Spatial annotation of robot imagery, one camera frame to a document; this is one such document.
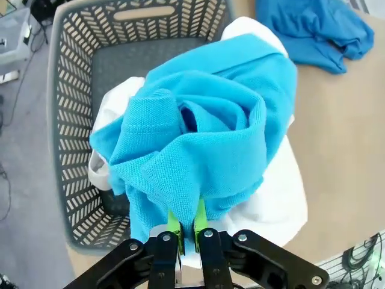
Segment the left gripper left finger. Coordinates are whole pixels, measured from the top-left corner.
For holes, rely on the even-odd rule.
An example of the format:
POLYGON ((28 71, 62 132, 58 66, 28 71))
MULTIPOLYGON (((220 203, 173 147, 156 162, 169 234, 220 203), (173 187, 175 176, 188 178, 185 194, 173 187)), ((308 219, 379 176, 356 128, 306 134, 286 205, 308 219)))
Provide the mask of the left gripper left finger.
POLYGON ((169 212, 167 224, 151 232, 145 243, 123 241, 66 288, 135 288, 146 281, 149 288, 174 288, 184 253, 182 225, 169 212))

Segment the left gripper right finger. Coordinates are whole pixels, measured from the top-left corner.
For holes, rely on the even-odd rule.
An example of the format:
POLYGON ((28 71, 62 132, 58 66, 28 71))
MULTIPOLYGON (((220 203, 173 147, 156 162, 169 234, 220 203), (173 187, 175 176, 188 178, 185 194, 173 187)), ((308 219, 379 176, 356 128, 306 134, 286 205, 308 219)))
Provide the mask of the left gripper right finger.
POLYGON ((205 288, 233 288, 231 272, 263 288, 326 288, 330 281, 324 269, 248 229, 234 235, 215 229, 206 218, 203 200, 193 228, 205 288))

